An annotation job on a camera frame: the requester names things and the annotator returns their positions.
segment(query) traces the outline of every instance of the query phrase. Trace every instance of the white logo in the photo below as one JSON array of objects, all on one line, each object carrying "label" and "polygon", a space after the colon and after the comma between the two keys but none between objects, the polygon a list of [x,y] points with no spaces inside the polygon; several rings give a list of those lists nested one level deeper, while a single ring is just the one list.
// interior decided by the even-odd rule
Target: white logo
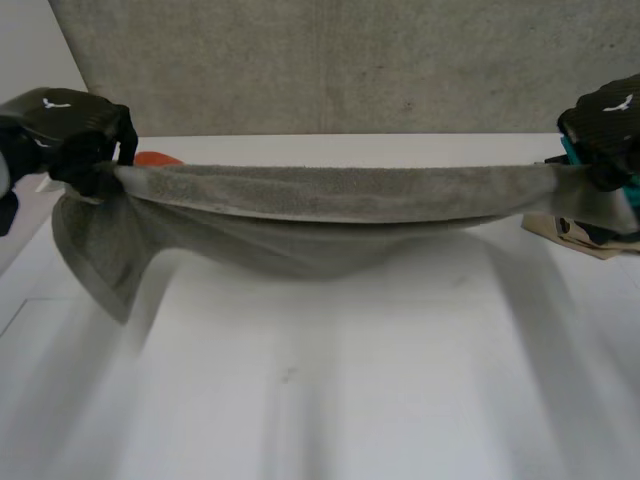
[{"label": "white logo", "polygon": [[629,105],[631,105],[631,100],[633,100],[633,94],[627,96],[627,99],[624,101],[624,103],[621,103],[617,107],[605,108],[603,112],[615,112],[618,110],[624,112],[625,110],[629,110]]},{"label": "white logo", "polygon": [[63,103],[61,105],[56,105],[55,103],[51,103],[46,98],[42,99],[42,103],[44,103],[44,108],[67,108],[71,106],[70,103]]},{"label": "white logo", "polygon": [[46,145],[44,143],[42,143],[40,140],[38,140],[37,138],[35,139],[36,143],[38,144],[39,147],[43,147],[43,148],[51,148],[51,145]]}]

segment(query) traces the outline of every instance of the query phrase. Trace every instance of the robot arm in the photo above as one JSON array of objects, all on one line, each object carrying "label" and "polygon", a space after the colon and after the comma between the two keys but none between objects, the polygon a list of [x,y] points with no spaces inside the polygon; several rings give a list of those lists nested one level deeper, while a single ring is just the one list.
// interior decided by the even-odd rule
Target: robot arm
[{"label": "robot arm", "polygon": [[[588,165],[587,175],[599,190],[638,182],[640,75],[581,97],[558,126],[567,150],[559,158]],[[13,188],[23,176],[47,171],[81,195],[94,195],[115,181],[96,166],[113,159],[117,143],[118,164],[132,165],[138,136],[129,109],[96,95],[38,88],[0,105],[0,236],[18,210]]]},{"label": "robot arm", "polygon": [[97,95],[38,88],[0,105],[0,236],[18,210],[18,180],[46,171],[94,195],[105,181],[96,165],[110,162],[118,143],[118,164],[132,165],[138,136],[129,109]]}]

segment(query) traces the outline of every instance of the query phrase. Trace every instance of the gray towel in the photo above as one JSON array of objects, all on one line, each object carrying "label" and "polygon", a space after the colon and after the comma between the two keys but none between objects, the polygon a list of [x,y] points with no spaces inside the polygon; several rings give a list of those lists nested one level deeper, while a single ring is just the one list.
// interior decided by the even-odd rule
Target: gray towel
[{"label": "gray towel", "polygon": [[622,191],[602,193],[582,167],[117,167],[124,186],[101,204],[66,195],[56,245],[79,281],[125,322],[145,268],[180,248],[270,275],[331,278],[403,242],[523,212],[629,233]]}]

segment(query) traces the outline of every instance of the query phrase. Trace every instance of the white table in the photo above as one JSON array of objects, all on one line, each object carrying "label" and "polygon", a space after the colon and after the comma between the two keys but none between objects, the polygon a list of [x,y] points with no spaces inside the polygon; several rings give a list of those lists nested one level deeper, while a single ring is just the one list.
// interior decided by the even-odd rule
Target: white table
[{"label": "white table", "polygon": [[[259,165],[561,153],[555,135],[141,149]],[[82,292],[45,227],[0,278],[0,478],[636,478],[640,258],[596,260],[519,221],[434,237],[328,283],[172,254],[125,328]]]}]

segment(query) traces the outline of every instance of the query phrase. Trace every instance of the towel fold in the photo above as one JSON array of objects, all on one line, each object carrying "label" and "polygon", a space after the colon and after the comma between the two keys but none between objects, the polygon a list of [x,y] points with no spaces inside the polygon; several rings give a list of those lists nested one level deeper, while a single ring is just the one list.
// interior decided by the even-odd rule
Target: towel fold
[{"label": "towel fold", "polygon": [[380,169],[117,167],[124,192],[95,205],[66,195],[58,249],[78,280],[125,322],[159,252],[180,248],[268,274],[331,278],[402,242],[524,213],[629,233],[622,191],[598,192],[583,167]]}]

